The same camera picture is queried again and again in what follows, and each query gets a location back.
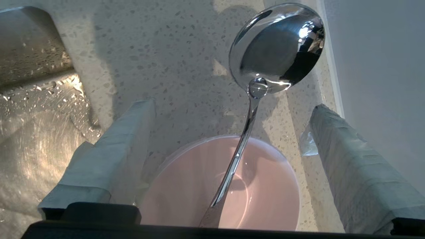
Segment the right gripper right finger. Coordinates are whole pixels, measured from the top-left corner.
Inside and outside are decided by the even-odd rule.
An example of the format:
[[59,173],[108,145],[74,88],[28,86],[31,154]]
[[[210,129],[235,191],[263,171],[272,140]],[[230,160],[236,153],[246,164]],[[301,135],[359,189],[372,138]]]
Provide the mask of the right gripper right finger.
[[424,235],[424,196],[345,119],[319,104],[306,130],[346,233]]

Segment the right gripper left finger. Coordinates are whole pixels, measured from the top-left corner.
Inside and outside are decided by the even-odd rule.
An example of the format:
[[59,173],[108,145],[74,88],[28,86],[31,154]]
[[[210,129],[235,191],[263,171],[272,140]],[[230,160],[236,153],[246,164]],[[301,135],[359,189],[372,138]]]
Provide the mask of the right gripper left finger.
[[75,202],[132,205],[155,116],[153,98],[135,101],[96,143],[83,142],[62,178],[39,203],[42,218]]

